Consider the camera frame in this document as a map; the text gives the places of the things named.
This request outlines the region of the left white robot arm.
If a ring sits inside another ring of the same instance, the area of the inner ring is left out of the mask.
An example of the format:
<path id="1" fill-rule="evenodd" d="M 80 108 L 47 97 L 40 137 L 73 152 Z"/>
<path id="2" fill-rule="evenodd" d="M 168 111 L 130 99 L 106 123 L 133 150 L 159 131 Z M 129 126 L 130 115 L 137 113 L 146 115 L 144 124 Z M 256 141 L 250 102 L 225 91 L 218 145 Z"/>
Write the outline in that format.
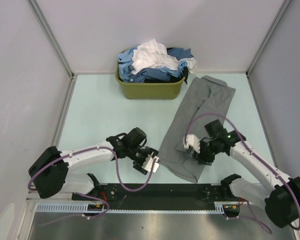
<path id="1" fill-rule="evenodd" d="M 92 173 L 83 175 L 75 171 L 103 162 L 132 160 L 132 167 L 151 176 L 159 168 L 159 152 L 146 146 L 147 135 L 138 127 L 129 133 L 109 136 L 106 140 L 78 150 L 60 151 L 48 147 L 29 168 L 28 190 L 36 191 L 41 199 L 58 193 L 70 193 L 73 201 L 95 200 L 101 196 L 102 187 Z"/>

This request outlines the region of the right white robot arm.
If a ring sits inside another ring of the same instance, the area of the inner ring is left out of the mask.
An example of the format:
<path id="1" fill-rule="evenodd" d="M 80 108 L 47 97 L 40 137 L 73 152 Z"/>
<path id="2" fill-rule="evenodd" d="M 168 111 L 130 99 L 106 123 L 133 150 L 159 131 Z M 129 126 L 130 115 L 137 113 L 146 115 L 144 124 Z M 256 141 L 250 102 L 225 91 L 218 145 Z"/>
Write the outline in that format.
<path id="1" fill-rule="evenodd" d="M 258 180 L 258 183 L 251 183 L 238 174 L 230 175 L 226 178 L 227 184 L 220 188 L 225 200 L 243 198 L 264 209 L 279 228 L 300 221 L 300 177 L 292 178 L 267 163 L 238 130 L 227 131 L 218 119 L 204 128 L 207 137 L 200 139 L 194 134 L 187 134 L 184 138 L 184 147 L 193 150 L 193 158 L 198 163 L 209 165 L 217 154 L 225 153 Z"/>

